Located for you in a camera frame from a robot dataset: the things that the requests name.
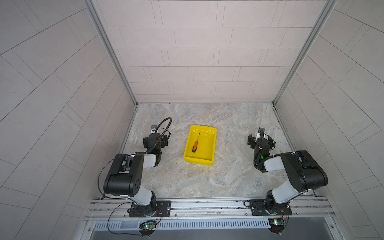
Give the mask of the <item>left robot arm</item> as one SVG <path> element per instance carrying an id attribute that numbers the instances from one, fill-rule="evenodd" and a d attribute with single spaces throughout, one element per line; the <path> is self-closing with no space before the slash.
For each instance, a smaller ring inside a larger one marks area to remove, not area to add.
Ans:
<path id="1" fill-rule="evenodd" d="M 143 170 L 154 168 L 162 159 L 162 148 L 168 146 L 169 135 L 159 133 L 160 127 L 151 126 L 151 134 L 143 138 L 145 152 L 117 154 L 107 173 L 101 193 L 109 199 L 130 199 L 129 217 L 153 217 L 162 211 L 169 213 L 170 202 L 157 202 L 153 191 L 142 186 Z"/>

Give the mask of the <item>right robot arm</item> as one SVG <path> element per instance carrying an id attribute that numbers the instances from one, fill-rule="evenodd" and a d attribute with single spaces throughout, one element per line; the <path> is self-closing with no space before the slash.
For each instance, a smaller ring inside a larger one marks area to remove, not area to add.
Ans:
<path id="1" fill-rule="evenodd" d="M 288 179 L 266 194 L 265 200 L 250 201 L 249 207 L 269 215 L 290 215 L 292 199 L 309 190 L 316 190 L 328 184 L 328 176 L 306 150 L 271 155 L 276 142 L 259 128 L 256 137 L 249 135 L 247 145 L 254 150 L 254 167 L 262 173 L 285 171 Z"/>

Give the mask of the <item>orange handled screwdriver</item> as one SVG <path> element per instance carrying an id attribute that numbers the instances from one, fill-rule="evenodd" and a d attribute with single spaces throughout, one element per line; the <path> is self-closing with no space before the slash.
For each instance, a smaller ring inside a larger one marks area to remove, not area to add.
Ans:
<path id="1" fill-rule="evenodd" d="M 193 146 L 193 149 L 192 149 L 193 153 L 195 153 L 197 151 L 198 144 L 199 144 L 199 138 L 200 138 L 200 133 L 198 134 L 198 138 L 197 138 L 197 140 L 194 143 L 194 146 Z"/>

